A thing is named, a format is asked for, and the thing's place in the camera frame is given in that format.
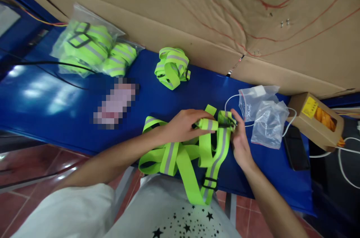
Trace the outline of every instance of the tiled floor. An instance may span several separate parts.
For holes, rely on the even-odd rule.
[[[81,161],[83,163],[86,160],[87,157],[84,155],[76,154],[52,145],[42,145],[14,151],[7,154],[7,156],[0,161],[0,170],[12,170],[12,173],[0,175],[0,185],[54,173],[76,162]],[[0,238],[8,238],[14,234],[28,215],[51,193],[60,180],[72,171],[74,171],[74,169],[70,169],[65,173],[38,184],[0,194]],[[131,199],[138,191],[142,176],[143,174],[137,170],[116,220],[123,214]],[[115,189],[121,178],[122,176],[118,177],[109,185]],[[220,206],[225,209],[226,193],[218,191],[217,197]],[[243,238],[272,237],[255,200],[237,196],[236,215],[236,229]],[[310,238],[321,237],[304,220],[300,220]]]

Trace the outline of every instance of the yellow label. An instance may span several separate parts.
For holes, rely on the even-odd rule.
[[[307,98],[305,106],[301,112],[304,113],[310,119],[312,119],[315,115],[318,105],[319,104],[312,97],[309,96]]]

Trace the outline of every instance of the person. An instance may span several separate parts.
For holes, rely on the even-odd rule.
[[[232,134],[234,157],[246,175],[274,237],[307,237],[292,209],[255,164],[240,115]],[[46,197],[13,235],[17,237],[240,237],[217,201],[192,205],[180,180],[148,175],[123,215],[113,224],[114,190],[106,185],[153,148],[208,134],[193,129],[203,110],[182,110],[168,124],[117,144],[89,159]]]

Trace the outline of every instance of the smartphone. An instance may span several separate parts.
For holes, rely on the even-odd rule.
[[[284,136],[284,145],[290,167],[295,170],[310,169],[309,158],[306,154],[300,130],[297,127],[291,127]]]

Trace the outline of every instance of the blue table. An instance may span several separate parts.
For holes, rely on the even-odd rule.
[[[60,32],[61,29],[53,29],[26,59],[55,60],[49,53]],[[237,94],[239,89],[251,87],[247,83],[190,65],[190,81],[182,82],[171,91],[154,75],[158,60],[158,54],[144,50],[129,69],[127,77],[132,78],[133,83],[140,84],[140,91],[118,130],[99,130],[97,125],[91,123],[93,112],[113,89],[113,78],[103,74],[85,79],[77,75],[61,75],[75,85],[89,88],[81,90],[35,66],[24,66],[0,82],[0,128],[95,155],[111,145],[141,134],[148,115],[169,121],[181,109],[205,109],[207,104],[218,110],[223,109],[230,96]],[[57,71],[55,65],[43,67]],[[288,103],[287,96],[277,96]],[[228,108],[240,111],[238,103],[237,97],[232,98]],[[247,127],[246,133],[250,142],[252,127]],[[307,139],[303,140],[309,153]],[[293,171],[283,145],[280,150],[251,143],[250,147],[255,162],[291,207],[313,214],[310,171]],[[199,181],[204,171],[196,167]],[[254,197],[231,152],[220,168],[218,180],[220,190]]]

